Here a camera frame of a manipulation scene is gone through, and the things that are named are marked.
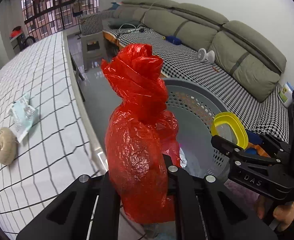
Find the white container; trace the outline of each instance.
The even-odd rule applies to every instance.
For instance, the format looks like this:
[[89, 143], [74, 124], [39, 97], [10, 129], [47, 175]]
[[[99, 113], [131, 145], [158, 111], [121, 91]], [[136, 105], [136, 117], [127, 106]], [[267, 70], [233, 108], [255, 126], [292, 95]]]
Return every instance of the white container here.
[[281, 90], [278, 92], [278, 97], [280, 102], [285, 106], [288, 107], [292, 103], [292, 92], [293, 87], [287, 82], [283, 85]]

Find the black and white pattern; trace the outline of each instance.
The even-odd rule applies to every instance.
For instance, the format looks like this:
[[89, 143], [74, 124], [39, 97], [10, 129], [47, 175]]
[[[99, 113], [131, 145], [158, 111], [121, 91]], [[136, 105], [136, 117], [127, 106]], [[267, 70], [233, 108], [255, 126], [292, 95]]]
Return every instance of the black and white pattern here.
[[276, 87], [269, 97], [259, 103], [244, 87], [216, 64], [207, 60], [199, 62], [197, 52], [185, 45], [173, 45], [152, 29], [144, 33], [128, 30], [112, 30], [104, 27], [104, 31], [118, 36], [120, 44], [148, 43], [153, 53], [163, 59], [162, 72], [173, 78], [181, 78], [204, 86], [220, 98], [235, 113], [245, 128], [258, 133], [271, 133], [288, 142], [289, 123], [287, 109], [277, 98]]
[[115, 10], [106, 10], [80, 17], [82, 35], [90, 35], [103, 30], [103, 20], [111, 18]]
[[76, 104], [62, 32], [28, 47], [0, 70], [0, 128], [7, 107], [31, 92], [39, 120], [10, 165], [0, 164], [0, 227], [17, 234], [81, 174], [94, 175], [90, 143]]

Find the small fan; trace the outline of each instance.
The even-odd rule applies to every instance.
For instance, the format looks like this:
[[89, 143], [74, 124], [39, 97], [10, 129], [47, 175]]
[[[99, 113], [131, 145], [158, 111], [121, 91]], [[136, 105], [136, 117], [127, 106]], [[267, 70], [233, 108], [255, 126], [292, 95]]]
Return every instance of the small fan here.
[[200, 62], [203, 62], [206, 60], [208, 60], [210, 63], [214, 63], [215, 62], [215, 53], [213, 52], [213, 50], [209, 51], [208, 53], [206, 52], [205, 49], [200, 49], [198, 51], [198, 55], [197, 55], [197, 59]]

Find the window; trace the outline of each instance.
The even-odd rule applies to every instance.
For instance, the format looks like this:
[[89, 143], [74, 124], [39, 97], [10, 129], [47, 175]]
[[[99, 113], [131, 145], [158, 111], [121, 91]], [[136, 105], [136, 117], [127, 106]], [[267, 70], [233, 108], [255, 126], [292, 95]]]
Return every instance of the window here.
[[48, 33], [46, 25], [39, 27], [39, 30], [42, 35], [45, 35]]
[[27, 29], [28, 29], [28, 33], [31, 33], [32, 31], [36, 30], [36, 25], [34, 20], [31, 22], [31, 25], [27, 27]]
[[[71, 14], [71, 4], [75, 1], [46, 0], [33, 6], [32, 0], [21, 0], [22, 17], [28, 33], [35, 40], [41, 40], [52, 33], [77, 25], [77, 20]], [[96, 12], [98, 0], [84, 0], [81, 10], [85, 14]]]
[[27, 6], [30, 4], [31, 4], [31, 0], [27, 0]]
[[72, 16], [71, 15], [64, 16], [64, 24], [65, 25], [72, 24]]

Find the metal screw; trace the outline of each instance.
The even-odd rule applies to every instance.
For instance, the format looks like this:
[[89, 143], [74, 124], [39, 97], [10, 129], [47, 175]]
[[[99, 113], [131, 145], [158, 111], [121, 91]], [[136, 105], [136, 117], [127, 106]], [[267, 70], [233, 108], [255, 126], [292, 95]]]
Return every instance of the metal screw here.
[[79, 181], [84, 183], [84, 182], [87, 182], [89, 180], [89, 177], [87, 175], [81, 175], [79, 177]]
[[168, 170], [171, 172], [176, 172], [178, 170], [178, 168], [176, 166], [172, 165], [172, 166], [168, 167]]
[[213, 182], [216, 181], [216, 178], [215, 178], [214, 176], [212, 176], [212, 175], [208, 175], [208, 176], [206, 177], [206, 181], [208, 181], [208, 182], [210, 182], [210, 183], [213, 183]]

